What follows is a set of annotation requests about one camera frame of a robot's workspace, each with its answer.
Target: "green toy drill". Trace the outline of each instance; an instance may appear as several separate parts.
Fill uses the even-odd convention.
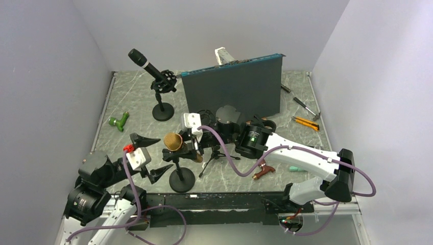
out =
[[[112,125],[112,126],[116,126],[117,129],[119,129],[119,131],[123,132],[123,126],[126,123],[126,119],[128,119],[129,117],[129,113],[125,112],[123,113],[122,119],[117,120],[115,117],[110,117],[110,119],[108,120],[108,124]]]

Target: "red tool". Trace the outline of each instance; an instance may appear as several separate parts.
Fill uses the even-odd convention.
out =
[[[259,167],[261,167],[261,171],[253,175],[253,180],[258,180],[269,172],[275,172],[275,169],[271,166],[267,166],[264,160],[260,163]]]

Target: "gold microphone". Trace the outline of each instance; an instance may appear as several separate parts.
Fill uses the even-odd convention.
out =
[[[183,147],[186,147],[186,143],[183,142],[182,136],[176,133],[168,133],[164,136],[164,144],[169,151],[176,152]],[[194,162],[202,162],[203,157],[199,153],[197,153],[197,159],[193,160]]]

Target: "blue edge strip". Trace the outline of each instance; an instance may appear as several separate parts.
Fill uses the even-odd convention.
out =
[[[262,56],[262,57],[258,57],[258,58],[254,58],[254,59],[249,59],[248,61],[244,61],[244,62],[240,61],[241,63],[216,65],[216,66],[212,66],[212,67],[208,67],[208,68],[202,68],[202,69],[198,69],[198,70],[185,71],[185,72],[182,72],[181,75],[182,75],[182,77],[185,77],[187,75],[195,75],[195,74],[202,73],[202,72],[209,71],[209,70],[221,69],[221,68],[227,68],[227,67],[236,67],[236,66],[241,66],[244,64],[250,64],[250,63],[254,63],[254,62],[263,61],[263,60],[280,58],[283,56],[284,56],[283,54],[266,55],[266,56]]]

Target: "red clip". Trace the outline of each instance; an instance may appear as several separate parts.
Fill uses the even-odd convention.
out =
[[[131,145],[131,144],[129,144],[129,145],[123,147],[123,151],[128,151],[128,153],[133,152],[134,150],[135,150],[135,149],[134,149],[134,146]]]

